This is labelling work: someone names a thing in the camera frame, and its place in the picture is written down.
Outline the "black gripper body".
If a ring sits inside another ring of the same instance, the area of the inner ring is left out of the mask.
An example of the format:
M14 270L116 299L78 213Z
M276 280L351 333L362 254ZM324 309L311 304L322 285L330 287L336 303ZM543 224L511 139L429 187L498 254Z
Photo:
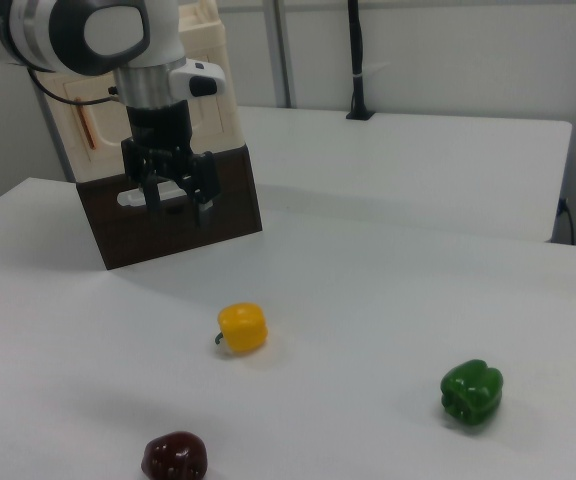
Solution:
M127 109L131 136L121 142L126 176L142 189L145 180L171 181L193 202L216 197L216 161L191 147L187 101L147 110Z

